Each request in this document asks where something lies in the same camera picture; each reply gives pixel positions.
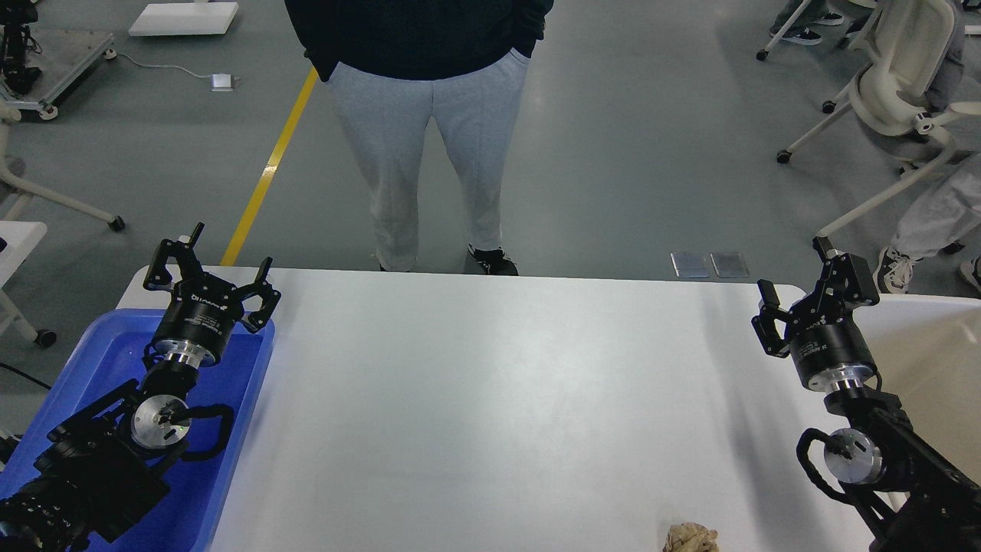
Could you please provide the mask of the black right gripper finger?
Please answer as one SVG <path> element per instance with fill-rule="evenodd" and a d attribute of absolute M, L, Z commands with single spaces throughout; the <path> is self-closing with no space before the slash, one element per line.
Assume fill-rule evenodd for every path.
<path fill-rule="evenodd" d="M 849 317 L 856 308 L 880 303 L 878 287 L 868 262 L 840 251 L 830 238 L 817 237 L 812 247 L 819 253 L 822 272 L 814 291 L 796 304 L 800 317 Z"/>
<path fill-rule="evenodd" d="M 780 298 L 773 282 L 759 279 L 757 280 L 757 287 L 761 298 L 758 304 L 758 314 L 751 318 L 751 326 L 756 332 L 764 353 L 767 353 L 768 356 L 778 357 L 778 359 L 785 359 L 789 356 L 789 342 L 781 337 L 776 322 L 787 322 L 789 312 L 781 310 Z"/>

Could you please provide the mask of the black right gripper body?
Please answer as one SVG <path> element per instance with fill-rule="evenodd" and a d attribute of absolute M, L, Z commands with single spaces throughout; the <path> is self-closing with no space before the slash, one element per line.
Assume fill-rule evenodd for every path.
<path fill-rule="evenodd" d="M 787 347 L 800 384 L 806 390 L 829 392 L 833 381 L 852 380 L 862 386 L 878 374 L 878 366 L 854 311 L 872 301 L 830 303 L 817 307 L 800 301 L 789 311 Z"/>

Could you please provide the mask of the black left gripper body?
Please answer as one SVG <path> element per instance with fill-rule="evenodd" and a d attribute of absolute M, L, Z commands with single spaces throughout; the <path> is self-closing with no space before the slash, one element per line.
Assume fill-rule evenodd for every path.
<path fill-rule="evenodd" d="M 169 285 L 150 278 L 149 289 L 171 294 L 150 348 L 168 354 L 191 346 L 198 352 L 199 366 L 220 363 L 235 323 L 244 314 L 241 289 L 221 278 L 192 278 Z"/>

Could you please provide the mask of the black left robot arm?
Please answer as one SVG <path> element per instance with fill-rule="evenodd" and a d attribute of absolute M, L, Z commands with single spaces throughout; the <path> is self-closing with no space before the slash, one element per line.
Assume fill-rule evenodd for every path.
<path fill-rule="evenodd" d="M 203 549 L 272 353 L 267 279 L 207 272 L 162 240 L 143 286 L 162 311 L 111 312 L 71 354 L 2 474 L 4 551 Z"/>

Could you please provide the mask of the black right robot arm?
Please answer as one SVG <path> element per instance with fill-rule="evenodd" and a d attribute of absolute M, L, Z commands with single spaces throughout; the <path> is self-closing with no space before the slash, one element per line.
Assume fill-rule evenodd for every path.
<path fill-rule="evenodd" d="M 854 311 L 880 297 L 868 262 L 816 237 L 822 271 L 812 293 L 782 310 L 771 281 L 751 319 L 764 353 L 792 360 L 800 384 L 822 393 L 848 427 L 806 429 L 796 460 L 809 481 L 852 506 L 873 535 L 872 551 L 977 551 L 979 486 L 917 435 L 900 398 L 884 392 Z"/>

